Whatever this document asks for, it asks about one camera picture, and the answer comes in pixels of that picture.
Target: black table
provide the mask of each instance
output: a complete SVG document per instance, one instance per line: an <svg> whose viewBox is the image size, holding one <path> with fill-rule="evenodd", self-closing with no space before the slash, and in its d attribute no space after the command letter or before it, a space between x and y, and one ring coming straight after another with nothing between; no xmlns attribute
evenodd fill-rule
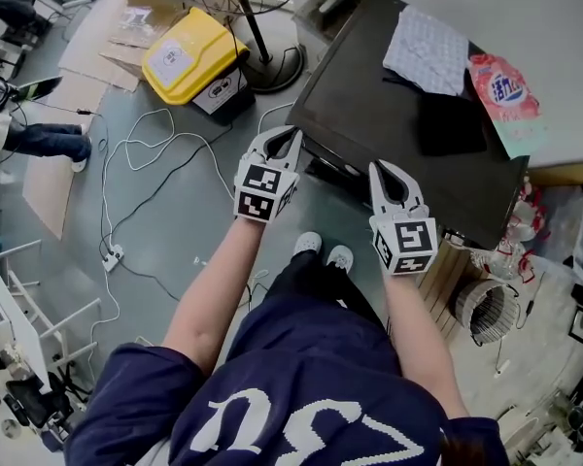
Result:
<svg viewBox="0 0 583 466"><path fill-rule="evenodd" d="M417 180L440 225L492 249L503 236L529 158L509 160L488 120L486 151L421 154L418 93L382 81L389 75L382 61L405 6L399 0L360 2L300 93L288 124L304 131L305 148L367 192L369 162L382 158L401 167ZM469 54L479 52L471 44ZM444 136L458 133L445 125Z"/></svg>

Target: navy blue t-shirt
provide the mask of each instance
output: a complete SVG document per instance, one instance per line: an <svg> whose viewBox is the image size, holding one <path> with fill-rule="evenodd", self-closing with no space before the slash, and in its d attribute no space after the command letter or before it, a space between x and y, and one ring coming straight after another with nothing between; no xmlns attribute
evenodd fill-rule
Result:
<svg viewBox="0 0 583 466"><path fill-rule="evenodd" d="M116 349L66 462L135 464L170 437L173 466L435 466L447 438L481 446L491 465L508 464L496 421L450 420L400 374L373 323L333 303L268 299L246 316L208 379L171 349Z"/></svg>

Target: wooden pallet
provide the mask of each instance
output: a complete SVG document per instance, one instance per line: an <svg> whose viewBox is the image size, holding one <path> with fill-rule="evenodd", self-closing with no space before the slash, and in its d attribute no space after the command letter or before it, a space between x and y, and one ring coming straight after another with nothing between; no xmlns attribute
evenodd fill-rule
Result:
<svg viewBox="0 0 583 466"><path fill-rule="evenodd" d="M455 295L465 284L483 275L469 257L468 250L454 249L443 240L436 260L418 283L429 314L448 344L461 328L450 310Z"/></svg>

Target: black and white marker cube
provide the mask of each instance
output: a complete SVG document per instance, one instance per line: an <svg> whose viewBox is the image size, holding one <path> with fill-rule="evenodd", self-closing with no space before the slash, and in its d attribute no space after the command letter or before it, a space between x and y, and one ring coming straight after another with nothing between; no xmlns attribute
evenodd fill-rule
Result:
<svg viewBox="0 0 583 466"><path fill-rule="evenodd" d="M373 247L390 275L424 273L438 253L436 222L431 217L377 219Z"/></svg>
<svg viewBox="0 0 583 466"><path fill-rule="evenodd" d="M298 179L297 173L291 171L241 161L235 178L233 213L257 221L273 221L290 203Z"/></svg>

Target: yellow trash bin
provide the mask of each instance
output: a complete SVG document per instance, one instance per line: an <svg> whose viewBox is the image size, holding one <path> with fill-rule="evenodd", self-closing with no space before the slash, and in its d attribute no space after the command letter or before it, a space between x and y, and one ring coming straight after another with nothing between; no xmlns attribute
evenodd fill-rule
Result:
<svg viewBox="0 0 583 466"><path fill-rule="evenodd" d="M191 101L228 124L255 103L239 68L248 53L213 17L192 8L147 50L143 74L167 104Z"/></svg>

